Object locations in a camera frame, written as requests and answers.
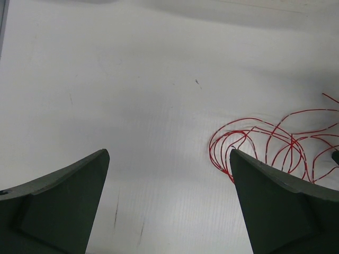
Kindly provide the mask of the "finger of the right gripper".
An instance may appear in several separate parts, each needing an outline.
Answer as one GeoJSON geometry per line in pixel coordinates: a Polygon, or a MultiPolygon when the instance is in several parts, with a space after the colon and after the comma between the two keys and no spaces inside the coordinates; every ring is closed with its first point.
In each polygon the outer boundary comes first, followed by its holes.
{"type": "Polygon", "coordinates": [[[338,150],[333,151],[331,156],[335,163],[339,165],[339,151],[338,150]]]}

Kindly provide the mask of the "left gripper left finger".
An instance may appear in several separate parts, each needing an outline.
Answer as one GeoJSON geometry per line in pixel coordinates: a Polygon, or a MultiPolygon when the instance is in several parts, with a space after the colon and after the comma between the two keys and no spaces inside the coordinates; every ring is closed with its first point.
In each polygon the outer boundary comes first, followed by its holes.
{"type": "Polygon", "coordinates": [[[101,149],[1,191],[1,253],[85,253],[108,173],[101,149]]]}

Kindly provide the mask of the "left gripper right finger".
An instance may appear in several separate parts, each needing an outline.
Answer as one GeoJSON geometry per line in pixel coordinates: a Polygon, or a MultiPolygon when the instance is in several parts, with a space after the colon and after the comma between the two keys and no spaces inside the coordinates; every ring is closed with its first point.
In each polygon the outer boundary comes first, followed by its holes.
{"type": "Polygon", "coordinates": [[[237,149],[230,165],[254,253],[338,253],[338,191],[237,149]]]}

